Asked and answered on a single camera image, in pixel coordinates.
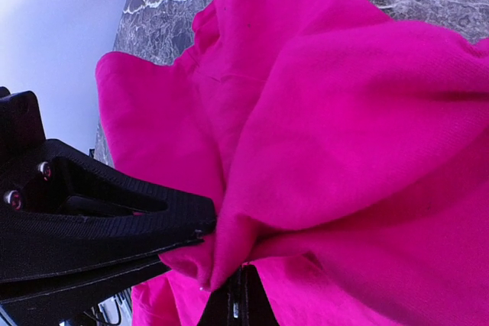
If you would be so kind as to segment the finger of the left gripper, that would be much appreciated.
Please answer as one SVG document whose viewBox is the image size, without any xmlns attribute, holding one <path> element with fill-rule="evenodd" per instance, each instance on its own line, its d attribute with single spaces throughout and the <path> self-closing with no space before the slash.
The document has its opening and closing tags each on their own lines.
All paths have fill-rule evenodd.
<svg viewBox="0 0 489 326">
<path fill-rule="evenodd" d="M 1 284 L 2 325 L 57 325 L 170 268 L 157 256 L 44 279 Z"/>
</svg>

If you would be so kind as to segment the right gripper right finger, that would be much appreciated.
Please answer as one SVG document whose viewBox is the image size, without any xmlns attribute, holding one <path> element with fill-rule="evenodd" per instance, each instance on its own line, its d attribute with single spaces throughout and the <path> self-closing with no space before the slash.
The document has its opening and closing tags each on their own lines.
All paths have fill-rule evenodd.
<svg viewBox="0 0 489 326">
<path fill-rule="evenodd" d="M 243 266 L 241 269 L 241 325 L 277 325 L 277 319 L 253 265 Z"/>
</svg>

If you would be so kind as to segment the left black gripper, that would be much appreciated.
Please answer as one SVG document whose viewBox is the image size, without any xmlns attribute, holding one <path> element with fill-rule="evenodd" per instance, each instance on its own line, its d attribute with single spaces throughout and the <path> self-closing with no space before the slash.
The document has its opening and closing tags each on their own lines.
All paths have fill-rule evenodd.
<svg viewBox="0 0 489 326">
<path fill-rule="evenodd" d="M 1 88 L 1 280 L 75 276 L 200 244 L 208 198 L 126 176 L 47 140 L 36 95 Z"/>
</svg>

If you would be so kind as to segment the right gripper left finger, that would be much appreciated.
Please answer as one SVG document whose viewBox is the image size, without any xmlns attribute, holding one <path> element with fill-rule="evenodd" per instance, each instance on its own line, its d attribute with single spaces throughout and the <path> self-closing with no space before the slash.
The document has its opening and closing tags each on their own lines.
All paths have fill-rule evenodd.
<svg viewBox="0 0 489 326">
<path fill-rule="evenodd" d="M 241 325 L 241 268 L 224 285 L 212 292 L 199 320 L 199 326 Z"/>
</svg>

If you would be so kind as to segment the red t-shirt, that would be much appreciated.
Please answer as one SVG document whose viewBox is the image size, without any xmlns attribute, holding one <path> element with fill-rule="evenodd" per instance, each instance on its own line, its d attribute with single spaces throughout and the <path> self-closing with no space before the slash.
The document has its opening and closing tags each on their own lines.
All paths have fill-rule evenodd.
<svg viewBox="0 0 489 326">
<path fill-rule="evenodd" d="M 115 167 L 211 198 L 136 325 L 257 268 L 281 325 L 488 323 L 488 42 L 368 0 L 213 0 L 170 66 L 96 68 Z"/>
</svg>

